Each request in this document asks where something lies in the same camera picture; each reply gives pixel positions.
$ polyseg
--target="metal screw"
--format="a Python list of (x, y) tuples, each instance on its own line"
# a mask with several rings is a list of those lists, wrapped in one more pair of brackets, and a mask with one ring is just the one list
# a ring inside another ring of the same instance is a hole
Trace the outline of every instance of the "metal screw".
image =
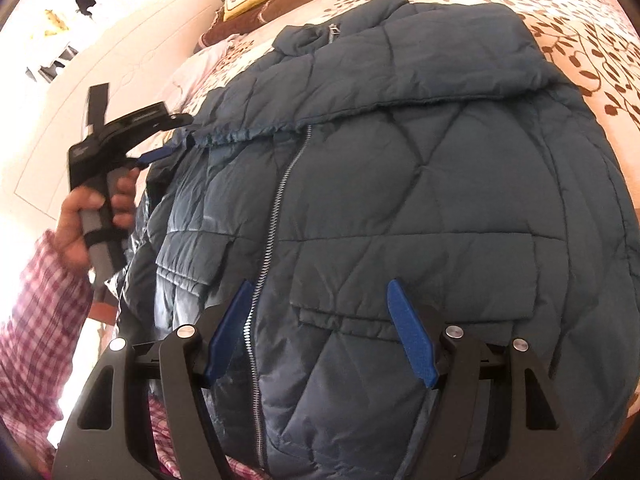
[(527, 350), (529, 350), (529, 343), (524, 341), (524, 339), (514, 339), (513, 340), (513, 347), (518, 352), (526, 352)]
[(177, 332), (178, 337), (182, 339), (188, 339), (195, 333), (196, 327), (194, 327), (193, 325), (182, 325)]
[(123, 338), (118, 337), (109, 343), (109, 348), (114, 352), (122, 350), (127, 345), (127, 342)]
[(452, 339), (460, 339), (463, 335), (465, 335), (465, 331), (456, 325), (447, 326), (447, 329), (444, 332)]

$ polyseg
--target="zipper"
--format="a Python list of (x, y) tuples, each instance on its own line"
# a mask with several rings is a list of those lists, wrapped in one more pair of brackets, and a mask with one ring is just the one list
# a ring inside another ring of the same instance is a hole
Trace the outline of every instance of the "zipper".
[(258, 300), (260, 300), (260, 294), (262, 292), (262, 288), (264, 287), (264, 282), (267, 279), (267, 274), (269, 273), (269, 268), (271, 267), (271, 258), (273, 257), (273, 247), (275, 245), (276, 239), (276, 229), (278, 227), (278, 217), (280, 215), (280, 207), (282, 205), (282, 196), (284, 195), (284, 188), (287, 185), (287, 180), (289, 179), (289, 175), (291, 174), (291, 170), (296, 165), (298, 159), (302, 155), (302, 152), (305, 151), (306, 146), (309, 143), (309, 139), (311, 138), (311, 126), (306, 128), (306, 137), (305, 142), (302, 144), (302, 147), (293, 158), (289, 166), (287, 167), (287, 171), (284, 172), (284, 175), (280, 179), (280, 184), (278, 184), (278, 190), (276, 192), (276, 197), (273, 201), (273, 208), (271, 209), (271, 217), (269, 220), (269, 231), (267, 234), (267, 243), (264, 250), (264, 259), (262, 260), (262, 267), (260, 268), (260, 274), (258, 275), (258, 281), (255, 284), (254, 294), (251, 298), (251, 310), (249, 311), (249, 316), (246, 318), (246, 322), (244, 324), (244, 329), (242, 330), (242, 334), (244, 336), (244, 346), (246, 347), (246, 352), (249, 355), (249, 364), (251, 367), (251, 407), (252, 413), (254, 415), (254, 428), (255, 428), (255, 452), (258, 457), (258, 464), (260, 468), (264, 469), (265, 461), (264, 461), (264, 431), (262, 429), (262, 399), (260, 397), (260, 387), (258, 386), (258, 368), (255, 359), (255, 351), (252, 345), (252, 328), (255, 319), (255, 309), (258, 305)]
[(340, 27), (332, 23), (329, 25), (329, 43), (333, 43), (338, 36), (340, 36)]

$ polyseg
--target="puffer jacket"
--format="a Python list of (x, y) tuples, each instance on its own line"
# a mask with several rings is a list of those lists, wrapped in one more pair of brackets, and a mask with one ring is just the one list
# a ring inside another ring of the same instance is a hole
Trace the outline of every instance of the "puffer jacket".
[(485, 342), (526, 339), (603, 462), (640, 370), (638, 222), (594, 115), (511, 10), (373, 0), (286, 27), (175, 139), (119, 326), (161, 338), (255, 287), (210, 392), (227, 454), (278, 480), (402, 478), (434, 395), (389, 316), (399, 278)]

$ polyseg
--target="human hand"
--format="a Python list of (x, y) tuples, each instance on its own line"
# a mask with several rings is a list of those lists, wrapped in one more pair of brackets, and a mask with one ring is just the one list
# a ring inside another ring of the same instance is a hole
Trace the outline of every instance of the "human hand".
[[(136, 180), (140, 170), (129, 171), (118, 180), (118, 194), (111, 197), (114, 212), (113, 225), (129, 230), (135, 224)], [(89, 251), (84, 243), (80, 210), (98, 210), (105, 197), (85, 186), (75, 188), (65, 198), (60, 208), (58, 227), (53, 237), (53, 247), (60, 253), (65, 266), (77, 274), (86, 274), (91, 268)]]

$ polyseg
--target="plaid shirt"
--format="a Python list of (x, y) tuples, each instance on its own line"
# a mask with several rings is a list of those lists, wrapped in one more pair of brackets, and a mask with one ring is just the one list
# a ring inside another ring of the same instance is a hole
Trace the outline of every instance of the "plaid shirt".
[[(16, 442), (34, 449), (49, 471), (56, 451), (47, 435), (63, 418), (58, 400), (93, 299), (88, 278), (66, 270), (52, 238), (47, 231), (37, 241), (11, 316), (0, 325), (0, 416)], [(165, 472), (180, 478), (164, 406), (149, 401), (158, 458)], [(269, 479), (232, 458), (228, 462), (238, 479)]]

